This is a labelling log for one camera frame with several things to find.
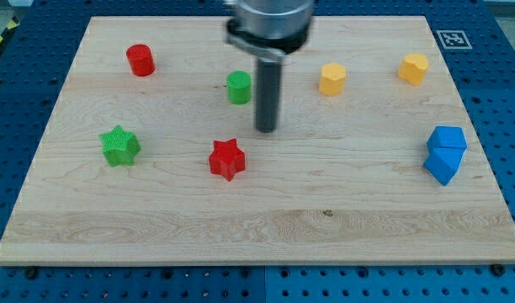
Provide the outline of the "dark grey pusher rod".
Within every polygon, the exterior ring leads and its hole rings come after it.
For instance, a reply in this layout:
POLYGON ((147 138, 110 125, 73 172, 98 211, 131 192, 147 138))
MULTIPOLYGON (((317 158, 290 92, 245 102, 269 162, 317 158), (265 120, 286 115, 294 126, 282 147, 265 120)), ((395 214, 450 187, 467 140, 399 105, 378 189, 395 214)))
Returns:
POLYGON ((273 132, 277 126, 281 72, 279 63, 257 59, 255 126, 262 133, 273 132))

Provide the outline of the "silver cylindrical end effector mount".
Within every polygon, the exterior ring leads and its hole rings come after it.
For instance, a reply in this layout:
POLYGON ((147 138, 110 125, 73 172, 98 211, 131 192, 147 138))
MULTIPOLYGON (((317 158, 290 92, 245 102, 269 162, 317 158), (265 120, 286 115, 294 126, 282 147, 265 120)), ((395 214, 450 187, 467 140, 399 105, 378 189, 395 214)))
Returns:
POLYGON ((224 0, 231 18, 226 43, 269 62, 281 62, 307 41, 312 0, 224 0))

